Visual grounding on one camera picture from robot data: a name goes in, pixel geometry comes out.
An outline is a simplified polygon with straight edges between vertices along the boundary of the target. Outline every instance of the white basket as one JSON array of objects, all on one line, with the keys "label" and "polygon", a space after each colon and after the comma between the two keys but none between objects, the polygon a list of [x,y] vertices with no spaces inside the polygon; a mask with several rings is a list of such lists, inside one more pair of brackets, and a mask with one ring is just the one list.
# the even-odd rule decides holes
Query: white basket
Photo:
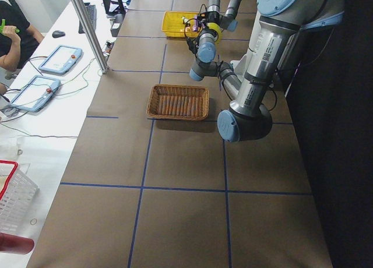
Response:
[{"label": "white basket", "polygon": [[14,234],[38,186],[21,172],[14,161],[0,160],[0,177],[4,176],[7,179],[0,189],[0,232]]}]

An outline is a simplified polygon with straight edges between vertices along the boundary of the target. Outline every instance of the computer mouse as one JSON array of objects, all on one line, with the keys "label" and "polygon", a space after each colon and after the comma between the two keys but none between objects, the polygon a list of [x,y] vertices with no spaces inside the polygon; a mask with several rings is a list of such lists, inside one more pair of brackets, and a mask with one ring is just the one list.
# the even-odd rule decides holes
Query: computer mouse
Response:
[{"label": "computer mouse", "polygon": [[60,30],[53,31],[52,33],[53,38],[60,38],[60,37],[63,37],[64,35],[65,35],[65,32],[60,31]]}]

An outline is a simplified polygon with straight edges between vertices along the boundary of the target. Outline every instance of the black backdrop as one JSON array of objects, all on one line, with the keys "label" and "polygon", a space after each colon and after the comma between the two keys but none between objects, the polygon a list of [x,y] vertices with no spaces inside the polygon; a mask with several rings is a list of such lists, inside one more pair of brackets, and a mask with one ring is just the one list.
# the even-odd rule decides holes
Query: black backdrop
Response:
[{"label": "black backdrop", "polygon": [[[372,6],[346,0],[343,24],[287,96],[334,267],[373,267]],[[329,34],[311,34],[302,60]]]}]

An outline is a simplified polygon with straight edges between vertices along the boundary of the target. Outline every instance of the blue tablet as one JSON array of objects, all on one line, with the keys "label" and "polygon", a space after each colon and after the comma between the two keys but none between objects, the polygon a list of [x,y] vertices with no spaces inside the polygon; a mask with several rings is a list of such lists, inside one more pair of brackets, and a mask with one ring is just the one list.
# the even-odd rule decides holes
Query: blue tablet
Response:
[{"label": "blue tablet", "polygon": [[48,73],[63,75],[69,72],[82,54],[81,48],[59,45],[38,68]]},{"label": "blue tablet", "polygon": [[10,103],[20,110],[37,112],[50,101],[60,86],[58,79],[35,76]]}]

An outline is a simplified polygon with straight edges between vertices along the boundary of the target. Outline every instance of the hand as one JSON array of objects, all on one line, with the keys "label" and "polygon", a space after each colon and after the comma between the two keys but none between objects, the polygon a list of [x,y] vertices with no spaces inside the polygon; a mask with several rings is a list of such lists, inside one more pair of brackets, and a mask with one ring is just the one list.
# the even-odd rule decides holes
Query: hand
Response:
[{"label": "hand", "polygon": [[11,26],[11,25],[4,26],[4,28],[2,30],[2,34],[4,36],[7,36],[8,38],[10,38],[14,43],[21,41],[21,38],[16,33],[16,27],[15,26]]}]

